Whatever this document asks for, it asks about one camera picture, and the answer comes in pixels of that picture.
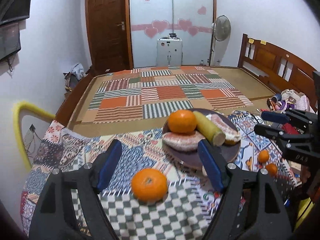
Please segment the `medium orange with sticker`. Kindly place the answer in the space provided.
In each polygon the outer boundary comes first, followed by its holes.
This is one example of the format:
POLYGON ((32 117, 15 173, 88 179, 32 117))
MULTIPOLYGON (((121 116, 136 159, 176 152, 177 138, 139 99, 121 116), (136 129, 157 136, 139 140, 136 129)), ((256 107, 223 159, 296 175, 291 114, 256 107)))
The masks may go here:
POLYGON ((168 182, 159 170, 145 168, 132 177, 131 189, 136 199, 142 202, 157 202, 167 194, 168 182))

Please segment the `large orange with Dole sticker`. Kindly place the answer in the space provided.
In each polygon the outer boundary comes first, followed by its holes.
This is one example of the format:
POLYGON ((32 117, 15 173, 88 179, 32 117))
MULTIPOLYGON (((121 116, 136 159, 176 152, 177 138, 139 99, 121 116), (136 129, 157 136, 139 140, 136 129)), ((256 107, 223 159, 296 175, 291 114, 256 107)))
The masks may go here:
POLYGON ((168 117, 167 123, 172 132, 182 134, 193 132, 197 126, 194 113, 185 109, 172 112, 168 117))

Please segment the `plush toy clutter pile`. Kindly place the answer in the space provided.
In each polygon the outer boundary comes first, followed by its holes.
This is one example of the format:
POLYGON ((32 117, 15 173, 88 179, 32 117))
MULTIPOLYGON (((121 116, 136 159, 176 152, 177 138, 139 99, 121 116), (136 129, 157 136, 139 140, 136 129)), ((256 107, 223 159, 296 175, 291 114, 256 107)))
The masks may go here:
POLYGON ((294 89, 286 89, 281 93, 275 94, 268 98, 267 106, 271 111, 283 112, 288 109, 297 109, 314 113, 310 106, 309 98, 302 92, 297 92, 294 89))

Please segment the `dark purple plate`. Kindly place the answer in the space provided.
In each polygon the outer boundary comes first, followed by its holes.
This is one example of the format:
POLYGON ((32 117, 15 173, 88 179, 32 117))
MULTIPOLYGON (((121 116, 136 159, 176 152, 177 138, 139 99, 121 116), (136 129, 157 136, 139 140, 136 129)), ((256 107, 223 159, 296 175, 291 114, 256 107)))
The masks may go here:
MULTIPOLYGON (((211 111, 208 109, 203 109, 203 108, 191 108, 191 111, 199 111, 200 113, 208 116, 210 114, 217 114, 229 127, 232 129, 238 131, 236 128, 235 124, 231 122, 227 117, 223 116, 220 113, 217 113, 215 111, 211 111)), ((224 157, 224 159, 230 163, 234 161, 239 153, 241 146, 241 142, 237 142, 235 145, 227 145, 224 143, 222 146, 220 146, 220 153, 224 157)), ((188 151, 188 152, 181 152, 173 149, 166 143, 162 143, 162 148, 163 150, 170 155, 174 160, 179 162, 185 167, 194 169, 194 170, 201 170, 202 169, 202 162, 199 158, 199 155, 197 153, 197 150, 195 151, 188 151)))

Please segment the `wrapped yellow corn piece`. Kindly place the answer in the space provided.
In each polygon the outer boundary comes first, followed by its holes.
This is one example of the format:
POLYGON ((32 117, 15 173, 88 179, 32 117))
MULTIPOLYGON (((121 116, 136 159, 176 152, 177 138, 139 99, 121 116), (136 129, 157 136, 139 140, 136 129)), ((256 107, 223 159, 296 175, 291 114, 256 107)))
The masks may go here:
POLYGON ((235 145, 241 140, 241 134, 236 128, 231 128, 218 114, 208 114, 206 116, 214 123, 226 136, 226 145, 235 145))

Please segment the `pink wrapped sweet potato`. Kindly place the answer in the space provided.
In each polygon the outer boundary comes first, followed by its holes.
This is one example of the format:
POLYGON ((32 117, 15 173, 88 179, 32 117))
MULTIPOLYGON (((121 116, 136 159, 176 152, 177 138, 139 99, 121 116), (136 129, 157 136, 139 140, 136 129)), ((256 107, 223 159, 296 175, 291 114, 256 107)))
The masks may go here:
POLYGON ((203 139, 205 137, 198 131, 193 131, 189 134, 167 132, 162 136, 162 140, 166 145, 181 152, 196 151, 198 143, 203 139))

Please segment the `small tangerine far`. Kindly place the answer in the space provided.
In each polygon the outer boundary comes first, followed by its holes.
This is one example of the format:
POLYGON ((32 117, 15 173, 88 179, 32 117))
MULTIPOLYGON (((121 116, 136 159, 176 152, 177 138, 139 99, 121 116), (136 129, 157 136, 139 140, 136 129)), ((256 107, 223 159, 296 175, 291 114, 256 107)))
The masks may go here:
POLYGON ((268 162, 269 158, 270 158, 269 152, 267 150, 262 150, 258 154, 257 160, 259 163, 264 164, 268 162))

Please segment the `wooden bed headboard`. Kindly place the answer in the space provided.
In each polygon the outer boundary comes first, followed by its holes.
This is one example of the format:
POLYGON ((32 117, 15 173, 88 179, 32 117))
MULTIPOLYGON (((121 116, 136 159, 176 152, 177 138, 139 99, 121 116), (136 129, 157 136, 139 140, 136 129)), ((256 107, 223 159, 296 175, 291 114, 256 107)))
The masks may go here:
POLYGON ((317 110, 317 96, 313 83, 313 72, 316 70, 295 54, 243 34, 238 67, 274 92, 293 89, 304 93, 312 109, 317 110))

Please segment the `colourful patchwork cloth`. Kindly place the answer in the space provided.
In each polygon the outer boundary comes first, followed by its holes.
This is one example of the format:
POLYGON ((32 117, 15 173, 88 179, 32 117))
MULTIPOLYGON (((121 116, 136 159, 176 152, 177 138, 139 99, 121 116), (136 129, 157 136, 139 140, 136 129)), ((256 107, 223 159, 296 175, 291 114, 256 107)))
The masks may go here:
POLYGON ((21 195, 30 239, 279 239, 296 178, 260 117, 198 109, 166 127, 83 137, 48 127, 21 195))

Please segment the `striped patchwork bed mat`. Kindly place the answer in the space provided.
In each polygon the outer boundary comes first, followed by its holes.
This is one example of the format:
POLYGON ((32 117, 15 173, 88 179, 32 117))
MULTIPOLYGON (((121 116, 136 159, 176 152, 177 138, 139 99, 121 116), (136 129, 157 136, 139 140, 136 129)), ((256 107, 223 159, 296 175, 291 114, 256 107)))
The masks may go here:
POLYGON ((223 110, 253 103, 212 67, 123 70, 97 79, 81 123, 157 119, 180 109, 223 110))

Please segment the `yellow foam tube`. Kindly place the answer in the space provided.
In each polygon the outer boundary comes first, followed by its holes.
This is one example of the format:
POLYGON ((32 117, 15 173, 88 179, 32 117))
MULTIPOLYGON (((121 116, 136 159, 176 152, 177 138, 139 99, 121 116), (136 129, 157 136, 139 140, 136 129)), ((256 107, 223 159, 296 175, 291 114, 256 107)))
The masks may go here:
POLYGON ((37 150, 40 148, 45 128, 55 115, 27 101, 18 101, 12 107, 14 138, 23 165, 31 170, 37 150))

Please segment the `frosted wardrobe with hearts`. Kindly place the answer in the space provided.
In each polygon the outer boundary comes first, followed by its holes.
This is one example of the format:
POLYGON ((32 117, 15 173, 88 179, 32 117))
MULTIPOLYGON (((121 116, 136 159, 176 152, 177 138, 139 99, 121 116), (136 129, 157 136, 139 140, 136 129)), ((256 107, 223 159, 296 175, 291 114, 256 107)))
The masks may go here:
POLYGON ((212 60, 216 0, 129 0, 134 68, 157 66, 159 39, 175 34, 181 50, 163 55, 163 64, 209 65, 212 60))

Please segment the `brown wooden door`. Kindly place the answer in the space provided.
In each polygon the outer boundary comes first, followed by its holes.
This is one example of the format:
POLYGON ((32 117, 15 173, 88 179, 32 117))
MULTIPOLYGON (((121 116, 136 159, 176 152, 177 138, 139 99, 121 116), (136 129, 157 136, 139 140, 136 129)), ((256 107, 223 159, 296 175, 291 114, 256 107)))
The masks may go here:
POLYGON ((92 67, 100 74, 130 69, 125 0, 85 0, 92 67))

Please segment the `bag pile by wall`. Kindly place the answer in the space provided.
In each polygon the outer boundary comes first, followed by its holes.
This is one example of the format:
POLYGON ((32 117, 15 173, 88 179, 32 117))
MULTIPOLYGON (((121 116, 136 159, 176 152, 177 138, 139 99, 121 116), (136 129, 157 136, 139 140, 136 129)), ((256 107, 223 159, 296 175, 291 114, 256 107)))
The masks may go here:
POLYGON ((77 63, 69 72, 64 73, 65 90, 71 92, 85 76, 86 73, 83 65, 77 63))

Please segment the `wall mounted black television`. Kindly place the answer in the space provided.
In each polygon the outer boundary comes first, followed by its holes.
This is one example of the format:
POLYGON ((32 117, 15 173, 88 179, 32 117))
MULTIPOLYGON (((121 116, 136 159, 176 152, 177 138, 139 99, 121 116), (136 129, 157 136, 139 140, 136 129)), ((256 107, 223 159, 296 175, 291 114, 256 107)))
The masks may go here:
POLYGON ((1 17, 1 25, 28 19, 30 17, 30 5, 31 0, 13 0, 1 17))

